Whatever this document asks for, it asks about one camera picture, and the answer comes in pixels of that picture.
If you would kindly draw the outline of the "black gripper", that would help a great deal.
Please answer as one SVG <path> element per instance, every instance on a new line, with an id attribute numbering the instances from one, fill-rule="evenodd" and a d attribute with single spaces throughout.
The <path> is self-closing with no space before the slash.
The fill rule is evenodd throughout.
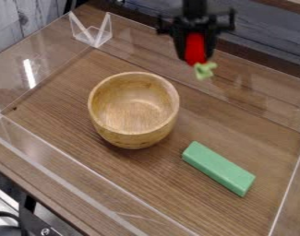
<path id="1" fill-rule="evenodd" d="M 235 31 L 235 20 L 236 9 L 233 7 L 217 6 L 213 0 L 182 0 L 178 7 L 164 10 L 158 14 L 156 31 L 158 34 L 170 34 L 172 28 L 177 24 L 190 30 L 213 30 L 205 32 L 206 59 L 210 59 L 217 34 Z M 173 42 L 178 58 L 184 61 L 186 36 L 180 32 L 174 33 Z"/>

